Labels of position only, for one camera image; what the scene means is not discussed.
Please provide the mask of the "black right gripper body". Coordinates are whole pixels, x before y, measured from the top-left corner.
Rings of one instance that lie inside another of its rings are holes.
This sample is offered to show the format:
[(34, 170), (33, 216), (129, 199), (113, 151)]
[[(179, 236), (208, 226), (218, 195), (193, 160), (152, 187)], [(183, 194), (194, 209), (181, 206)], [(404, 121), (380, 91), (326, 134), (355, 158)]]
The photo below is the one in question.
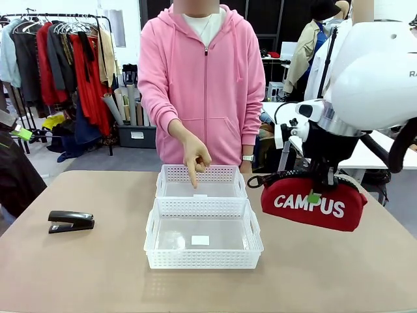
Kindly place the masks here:
[(309, 170), (315, 173), (336, 171), (341, 161), (349, 159), (359, 137), (339, 136), (327, 132), (315, 122), (309, 122), (307, 139), (302, 144), (305, 158), (310, 159)]

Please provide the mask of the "person's right hand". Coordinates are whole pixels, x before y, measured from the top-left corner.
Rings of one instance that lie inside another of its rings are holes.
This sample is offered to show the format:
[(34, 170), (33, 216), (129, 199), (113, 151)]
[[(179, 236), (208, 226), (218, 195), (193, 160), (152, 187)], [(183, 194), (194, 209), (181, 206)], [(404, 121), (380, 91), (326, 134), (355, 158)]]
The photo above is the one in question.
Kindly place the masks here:
[(184, 165), (192, 186), (197, 188), (197, 173), (203, 173), (211, 164), (212, 159), (206, 145), (185, 127), (176, 125), (172, 135), (181, 142), (184, 149)]

